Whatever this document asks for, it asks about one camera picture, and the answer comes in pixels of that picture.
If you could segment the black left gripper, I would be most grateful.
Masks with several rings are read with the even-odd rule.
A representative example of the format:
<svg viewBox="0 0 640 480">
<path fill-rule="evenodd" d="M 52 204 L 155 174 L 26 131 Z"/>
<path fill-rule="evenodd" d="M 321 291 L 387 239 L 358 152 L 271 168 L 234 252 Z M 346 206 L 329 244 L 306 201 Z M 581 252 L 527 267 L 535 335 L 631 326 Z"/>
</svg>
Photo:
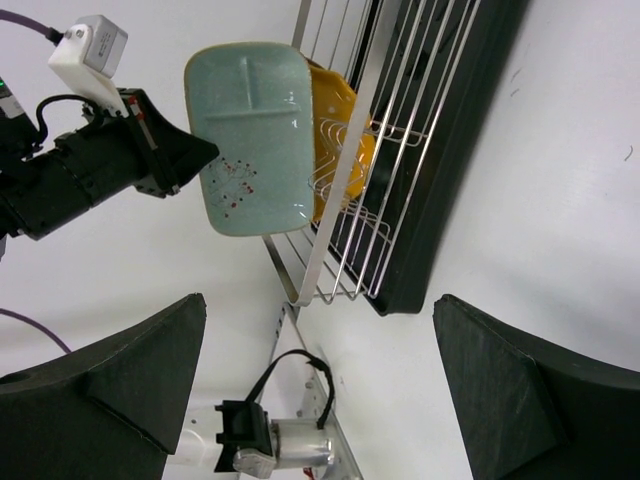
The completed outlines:
<svg viewBox="0 0 640 480">
<path fill-rule="evenodd" d="M 119 94 L 127 117 L 106 117 L 98 127 L 86 125 L 55 140 L 92 202 L 128 187 L 157 198 L 174 195 L 219 156 L 214 143 L 171 124 L 144 90 Z"/>
</svg>

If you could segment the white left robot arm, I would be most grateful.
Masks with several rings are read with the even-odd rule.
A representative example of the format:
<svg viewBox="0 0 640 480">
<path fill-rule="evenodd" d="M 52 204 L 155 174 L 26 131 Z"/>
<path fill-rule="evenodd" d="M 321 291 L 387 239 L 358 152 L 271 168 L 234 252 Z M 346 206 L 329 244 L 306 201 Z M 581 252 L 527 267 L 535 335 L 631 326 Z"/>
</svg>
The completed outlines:
<svg viewBox="0 0 640 480">
<path fill-rule="evenodd" d="M 1 87 L 1 234 L 39 240 L 121 191 L 175 195 L 219 155 L 218 147 L 168 122 L 142 89 L 118 89 L 115 114 L 81 97 L 87 125 L 67 132 L 49 151 L 46 106 L 34 119 L 7 85 Z"/>
</svg>

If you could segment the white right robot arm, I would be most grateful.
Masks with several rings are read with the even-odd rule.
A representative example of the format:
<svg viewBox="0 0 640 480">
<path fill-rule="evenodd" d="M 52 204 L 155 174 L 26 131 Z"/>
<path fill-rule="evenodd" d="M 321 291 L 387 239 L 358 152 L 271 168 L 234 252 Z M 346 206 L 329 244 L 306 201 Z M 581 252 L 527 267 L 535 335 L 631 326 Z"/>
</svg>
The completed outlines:
<svg viewBox="0 0 640 480">
<path fill-rule="evenodd" d="M 205 423 L 187 403 L 205 301 L 190 294 L 143 322 L 1 379 L 5 479 L 158 479 Z M 639 375 L 507 325 L 463 300 L 433 324 L 472 475 L 477 479 L 635 479 Z M 268 376 L 217 410 L 218 473 L 277 469 L 340 478 L 346 458 L 324 394 L 316 413 L 275 420 L 258 404 Z"/>
</svg>

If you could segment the pale green rectangular plate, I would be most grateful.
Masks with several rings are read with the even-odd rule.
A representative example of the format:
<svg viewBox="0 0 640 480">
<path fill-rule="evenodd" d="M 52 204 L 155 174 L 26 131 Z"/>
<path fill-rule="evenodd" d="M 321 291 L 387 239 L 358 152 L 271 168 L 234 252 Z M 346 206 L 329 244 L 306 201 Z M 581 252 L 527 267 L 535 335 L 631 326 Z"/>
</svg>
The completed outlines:
<svg viewBox="0 0 640 480">
<path fill-rule="evenodd" d="M 187 62 L 184 91 L 191 133 L 219 150 L 199 174 L 213 229 L 257 237 L 306 227 L 315 151 L 305 57 L 273 42 L 209 47 Z"/>
</svg>

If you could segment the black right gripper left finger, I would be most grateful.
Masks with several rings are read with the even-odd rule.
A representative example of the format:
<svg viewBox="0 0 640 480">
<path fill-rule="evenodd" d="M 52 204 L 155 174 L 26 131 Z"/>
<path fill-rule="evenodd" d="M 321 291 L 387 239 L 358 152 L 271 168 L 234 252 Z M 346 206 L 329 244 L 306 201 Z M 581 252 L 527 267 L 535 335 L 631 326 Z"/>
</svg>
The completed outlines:
<svg viewBox="0 0 640 480">
<path fill-rule="evenodd" d="M 181 435 L 206 324 L 192 293 L 1 378 L 4 479 L 159 479 Z"/>
</svg>

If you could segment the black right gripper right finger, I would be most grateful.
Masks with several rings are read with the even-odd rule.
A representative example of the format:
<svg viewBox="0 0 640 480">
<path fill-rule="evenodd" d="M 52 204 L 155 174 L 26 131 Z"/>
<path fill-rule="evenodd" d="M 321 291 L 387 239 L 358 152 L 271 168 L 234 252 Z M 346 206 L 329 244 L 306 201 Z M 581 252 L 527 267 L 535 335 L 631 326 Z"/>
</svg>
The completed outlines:
<svg viewBox="0 0 640 480">
<path fill-rule="evenodd" d="M 476 479 L 636 479 L 639 374 L 446 294 L 433 324 Z"/>
</svg>

